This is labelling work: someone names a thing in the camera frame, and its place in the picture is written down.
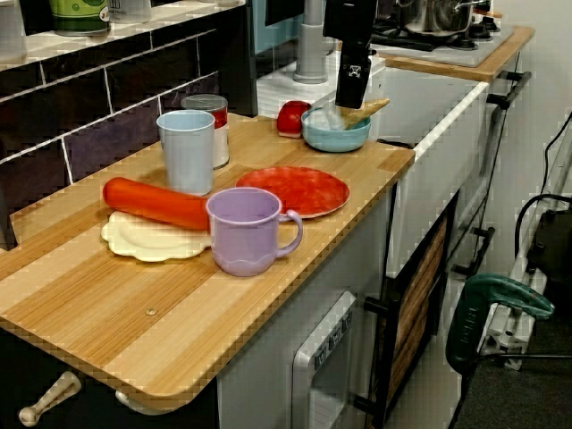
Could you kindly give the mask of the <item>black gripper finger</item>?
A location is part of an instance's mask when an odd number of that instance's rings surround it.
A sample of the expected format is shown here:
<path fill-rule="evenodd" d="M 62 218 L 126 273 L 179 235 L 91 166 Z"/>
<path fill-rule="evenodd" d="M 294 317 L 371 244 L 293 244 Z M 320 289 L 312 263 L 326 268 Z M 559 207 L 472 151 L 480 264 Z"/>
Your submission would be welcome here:
<path fill-rule="evenodd" d="M 361 107 L 371 71 L 368 44 L 343 42 L 338 72 L 335 104 L 338 107 Z"/>

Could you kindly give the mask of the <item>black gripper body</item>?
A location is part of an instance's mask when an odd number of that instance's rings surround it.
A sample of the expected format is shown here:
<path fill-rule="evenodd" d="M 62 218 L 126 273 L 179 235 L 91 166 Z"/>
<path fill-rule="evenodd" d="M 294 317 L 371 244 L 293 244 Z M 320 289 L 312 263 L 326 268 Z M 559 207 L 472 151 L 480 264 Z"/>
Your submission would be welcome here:
<path fill-rule="evenodd" d="M 323 35 L 342 42 L 367 45 L 377 12 L 375 0 L 328 0 Z"/>

